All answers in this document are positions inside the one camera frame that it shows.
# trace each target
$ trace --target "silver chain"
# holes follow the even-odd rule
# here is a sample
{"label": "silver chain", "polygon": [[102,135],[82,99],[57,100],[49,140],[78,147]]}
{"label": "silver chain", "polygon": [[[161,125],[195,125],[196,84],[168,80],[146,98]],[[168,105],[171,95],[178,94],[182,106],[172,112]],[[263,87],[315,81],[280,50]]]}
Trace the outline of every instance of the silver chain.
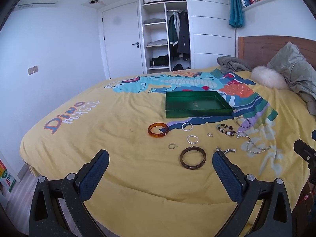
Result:
{"label": "silver chain", "polygon": [[[236,136],[237,136],[237,138],[239,138],[239,137],[247,137],[247,138],[249,139],[249,141],[248,141],[248,143],[247,143],[247,151],[249,151],[249,152],[251,152],[251,153],[254,153],[254,154],[262,153],[262,152],[264,152],[264,151],[266,151],[266,150],[269,150],[269,149],[272,147],[272,145],[270,145],[270,146],[267,147],[267,148],[260,148],[260,147],[258,147],[257,145],[255,145],[255,144],[251,141],[250,137],[249,137],[245,132],[243,132],[243,131],[238,131],[238,132],[236,133]],[[251,151],[251,150],[249,149],[249,143],[252,143],[254,147],[256,147],[257,149],[259,149],[259,150],[261,150],[261,151],[259,151],[259,152]]]}

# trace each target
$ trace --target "green tray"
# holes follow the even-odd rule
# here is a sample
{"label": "green tray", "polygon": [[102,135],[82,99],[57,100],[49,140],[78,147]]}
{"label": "green tray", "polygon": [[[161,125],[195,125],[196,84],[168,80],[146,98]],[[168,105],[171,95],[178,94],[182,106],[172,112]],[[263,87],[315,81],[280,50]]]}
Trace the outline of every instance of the green tray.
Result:
{"label": "green tray", "polygon": [[231,116],[233,108],[218,92],[166,92],[166,118]]}

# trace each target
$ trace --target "bed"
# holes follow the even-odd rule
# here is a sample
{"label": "bed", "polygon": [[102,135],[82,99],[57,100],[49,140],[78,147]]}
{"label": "bed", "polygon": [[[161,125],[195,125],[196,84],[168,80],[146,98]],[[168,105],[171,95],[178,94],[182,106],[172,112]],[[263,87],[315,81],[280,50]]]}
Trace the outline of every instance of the bed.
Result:
{"label": "bed", "polygon": [[[239,57],[252,66],[266,64],[291,41],[309,63],[316,66],[316,42],[291,37],[243,37]],[[222,74],[218,67],[182,70],[107,80],[82,92],[39,121],[24,136],[20,154],[34,174],[50,180],[77,172],[100,149],[109,152],[110,163],[92,198],[85,202],[91,215],[121,237],[214,236],[236,207],[215,173],[211,157],[217,147],[237,149],[227,157],[245,174],[257,179],[284,180],[293,209],[309,176],[307,163],[293,150],[302,139],[312,148],[315,117],[305,102],[288,90],[268,89],[250,79],[250,72]],[[165,118],[165,93],[169,91],[218,91],[233,107],[231,117]],[[236,117],[249,119],[245,132],[263,153],[246,152],[247,138],[227,136],[218,123],[239,127]],[[147,128],[164,122],[169,133],[153,138]],[[190,122],[193,129],[181,129]],[[181,166],[179,155],[191,146],[188,135],[196,135],[196,146],[206,152],[206,163],[198,170]],[[168,145],[175,143],[174,149]],[[199,153],[185,162],[200,161]],[[243,233],[254,223],[260,203]]]}

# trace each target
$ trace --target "amber bangle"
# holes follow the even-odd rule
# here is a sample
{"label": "amber bangle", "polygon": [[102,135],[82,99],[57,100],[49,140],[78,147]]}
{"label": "amber bangle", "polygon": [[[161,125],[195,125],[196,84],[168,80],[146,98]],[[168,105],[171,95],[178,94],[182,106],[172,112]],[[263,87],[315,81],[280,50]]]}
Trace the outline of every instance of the amber bangle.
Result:
{"label": "amber bangle", "polygon": [[[156,134],[156,133],[153,133],[151,130],[156,127],[156,126],[162,126],[165,128],[165,131],[162,132],[162,133],[159,133],[159,134]],[[154,124],[151,124],[149,127],[148,127],[148,133],[150,136],[152,137],[163,137],[165,136],[167,133],[169,132],[169,127],[164,124],[164,123],[154,123]]]}
{"label": "amber bangle", "polygon": [[[183,155],[186,154],[188,151],[198,151],[198,152],[202,153],[202,155],[203,155],[202,162],[200,164],[198,164],[198,165],[195,165],[195,166],[187,165],[186,163],[184,163],[183,162]],[[198,168],[200,168],[201,166],[204,165],[205,161],[206,161],[206,153],[205,153],[205,151],[202,148],[197,147],[197,146],[188,147],[188,148],[184,149],[181,152],[181,154],[180,154],[181,165],[184,166],[187,169],[198,169]]]}

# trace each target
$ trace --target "blue gripper pad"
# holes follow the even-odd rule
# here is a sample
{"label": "blue gripper pad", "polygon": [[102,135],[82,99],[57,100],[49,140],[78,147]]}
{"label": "blue gripper pad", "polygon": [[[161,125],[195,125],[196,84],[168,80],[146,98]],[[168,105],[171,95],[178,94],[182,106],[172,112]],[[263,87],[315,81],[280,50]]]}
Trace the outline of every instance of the blue gripper pad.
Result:
{"label": "blue gripper pad", "polygon": [[85,178],[81,181],[79,185],[79,199],[81,202],[89,200],[100,182],[107,166],[109,165],[109,154],[104,151],[98,160],[94,163],[92,168],[86,174]]}
{"label": "blue gripper pad", "polygon": [[217,152],[213,154],[212,163],[230,199],[238,204],[241,203],[243,198],[242,184],[236,175]]}

